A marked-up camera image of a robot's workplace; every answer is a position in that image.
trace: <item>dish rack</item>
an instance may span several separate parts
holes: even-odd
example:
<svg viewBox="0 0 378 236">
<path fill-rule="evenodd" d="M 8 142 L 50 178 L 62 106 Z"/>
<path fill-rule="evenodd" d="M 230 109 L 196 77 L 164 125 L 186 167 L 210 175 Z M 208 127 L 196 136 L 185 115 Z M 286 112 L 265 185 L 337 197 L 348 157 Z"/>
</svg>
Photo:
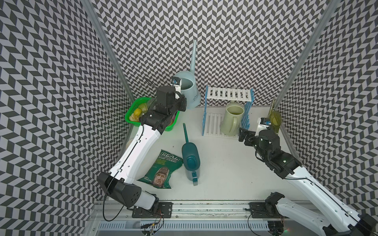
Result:
<svg viewBox="0 0 378 236">
<path fill-rule="evenodd" d="M 253 89 L 218 88 L 206 86 L 205 109 L 202 121 L 202 136 L 227 137 L 237 139 L 238 135 L 228 136 L 220 132 L 220 124 L 225 114 L 207 113 L 206 107 L 208 99 L 229 100 L 246 102 L 244 105 L 244 115 L 240 127 L 249 129 L 249 110 L 255 100 Z"/>
</svg>

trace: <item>metal track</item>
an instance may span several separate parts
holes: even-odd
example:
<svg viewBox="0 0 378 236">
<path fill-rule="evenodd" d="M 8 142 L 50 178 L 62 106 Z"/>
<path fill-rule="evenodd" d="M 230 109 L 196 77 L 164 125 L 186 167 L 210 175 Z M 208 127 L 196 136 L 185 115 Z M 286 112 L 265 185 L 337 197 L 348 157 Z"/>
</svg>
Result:
<svg viewBox="0 0 378 236">
<path fill-rule="evenodd" d="M 98 231 L 141 231 L 140 227 L 145 224 L 153 223 L 154 221 L 101 221 Z M 254 231 L 268 231 L 267 221 L 251 221 L 249 226 Z M 160 228 L 160 231 L 249 231 L 247 222 L 244 221 L 172 221 L 166 220 L 160 222 L 155 226 Z"/>
<path fill-rule="evenodd" d="M 235 221 L 245 220 L 249 216 L 249 212 L 244 208 L 249 208 L 249 202 L 263 201 L 171 201 L 173 202 L 171 221 Z M 319 213 L 319 210 L 310 201 L 294 201 L 295 203 Z M 122 205 L 117 201 L 105 201 L 105 216 L 107 218 L 114 217 Z M 134 221 L 131 217 L 132 211 L 124 208 L 116 221 Z M 89 221 L 103 220 L 102 201 L 95 203 L 93 212 L 88 218 Z M 254 219 L 254 220 L 279 220 L 276 218 Z"/>
</svg>

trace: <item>white table surface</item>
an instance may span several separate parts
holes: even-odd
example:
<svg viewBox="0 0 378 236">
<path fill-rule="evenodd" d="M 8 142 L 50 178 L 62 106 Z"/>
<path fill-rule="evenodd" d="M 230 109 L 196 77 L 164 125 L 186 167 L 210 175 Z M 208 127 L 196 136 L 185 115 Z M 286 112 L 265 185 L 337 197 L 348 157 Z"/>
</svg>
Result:
<svg viewBox="0 0 378 236">
<path fill-rule="evenodd" d="M 287 181 L 276 176 L 255 157 L 255 149 L 245 146 L 237 139 L 202 136 L 204 108 L 181 112 L 170 132 L 164 132 L 154 143 L 141 164 L 137 179 L 144 177 L 155 162 L 161 149 L 182 157 L 185 143 L 183 123 L 186 124 L 189 142 L 193 142 L 201 159 L 198 185 L 193 186 L 185 175 L 185 167 L 174 171 L 169 180 L 171 189 L 157 189 L 135 181 L 143 190 L 157 194 L 160 200 L 265 200 L 271 192 L 284 194 L 291 200 L 307 198 Z M 224 113 L 225 108 L 208 108 L 208 112 Z M 266 116 L 269 107 L 252 107 L 251 129 L 257 127 L 257 118 Z M 131 138 L 137 128 L 134 127 Z M 289 152 L 285 139 L 279 133 L 281 149 Z"/>
</svg>

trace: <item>black and white pattern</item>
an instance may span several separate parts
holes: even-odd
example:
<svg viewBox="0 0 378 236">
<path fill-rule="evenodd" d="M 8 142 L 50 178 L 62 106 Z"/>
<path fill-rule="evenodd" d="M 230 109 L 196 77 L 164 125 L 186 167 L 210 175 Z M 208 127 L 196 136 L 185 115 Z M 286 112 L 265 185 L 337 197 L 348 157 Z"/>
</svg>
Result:
<svg viewBox="0 0 378 236">
<path fill-rule="evenodd" d="M 328 0 L 92 2 L 135 97 L 189 70 L 197 39 L 201 105 L 206 85 L 253 88 L 254 104 L 270 105 Z"/>
<path fill-rule="evenodd" d="M 0 9 L 0 235 L 79 235 L 130 103 L 79 0 Z"/>
<path fill-rule="evenodd" d="M 375 0 L 340 3 L 280 108 L 310 172 L 376 219 L 377 8 Z"/>
</svg>

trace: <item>green basket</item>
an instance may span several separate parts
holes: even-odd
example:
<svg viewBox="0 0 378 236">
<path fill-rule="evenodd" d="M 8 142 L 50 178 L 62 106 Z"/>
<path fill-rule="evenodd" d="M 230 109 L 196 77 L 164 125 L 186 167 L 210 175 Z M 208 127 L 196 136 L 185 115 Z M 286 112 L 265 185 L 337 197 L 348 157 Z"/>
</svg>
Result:
<svg viewBox="0 0 378 236">
<path fill-rule="evenodd" d="M 130 123 L 130 124 L 133 124 L 135 125 L 136 127 L 140 126 L 141 123 L 140 122 L 136 122 L 136 121 L 131 121 L 129 120 L 129 117 L 131 116 L 131 114 L 134 113 L 135 109 L 137 109 L 139 107 L 140 104 L 142 103 L 145 103 L 145 102 L 148 102 L 151 98 L 150 97 L 140 97 L 138 99 L 136 99 L 133 104 L 131 105 L 130 109 L 127 111 L 126 115 L 125 115 L 125 121 L 127 123 Z M 173 129 L 173 126 L 176 124 L 177 122 L 177 118 L 178 118 L 178 115 L 179 115 L 179 111 L 177 111 L 177 114 L 176 114 L 176 117 L 175 117 L 175 120 L 173 121 L 173 123 L 169 126 L 166 127 L 165 131 L 171 131 Z"/>
</svg>

